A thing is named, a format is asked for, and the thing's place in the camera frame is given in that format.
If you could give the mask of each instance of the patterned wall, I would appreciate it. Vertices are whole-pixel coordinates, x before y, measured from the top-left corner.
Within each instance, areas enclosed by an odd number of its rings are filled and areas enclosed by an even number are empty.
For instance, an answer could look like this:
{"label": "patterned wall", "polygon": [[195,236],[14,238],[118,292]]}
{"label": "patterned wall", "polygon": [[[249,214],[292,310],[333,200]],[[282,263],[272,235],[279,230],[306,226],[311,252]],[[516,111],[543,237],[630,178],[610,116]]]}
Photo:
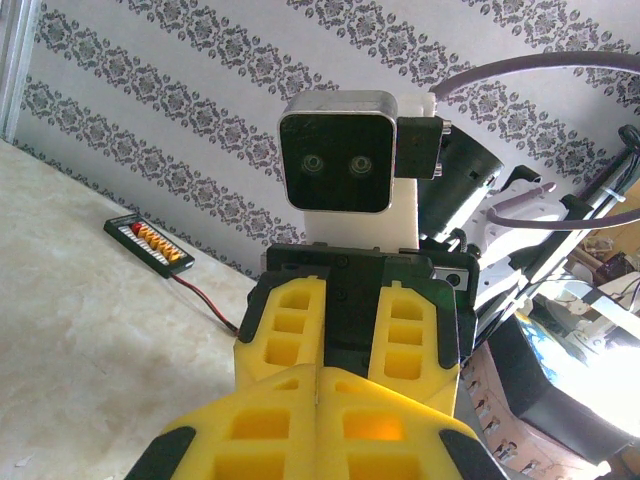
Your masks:
{"label": "patterned wall", "polygon": [[[416,93],[516,55],[636,53],[640,4],[614,3],[47,0],[16,144],[255,275],[267,245],[304,240],[276,139],[295,93]],[[640,79],[509,76],[456,92],[439,112],[507,170],[529,165],[572,192],[621,147],[618,126],[638,124]]]}

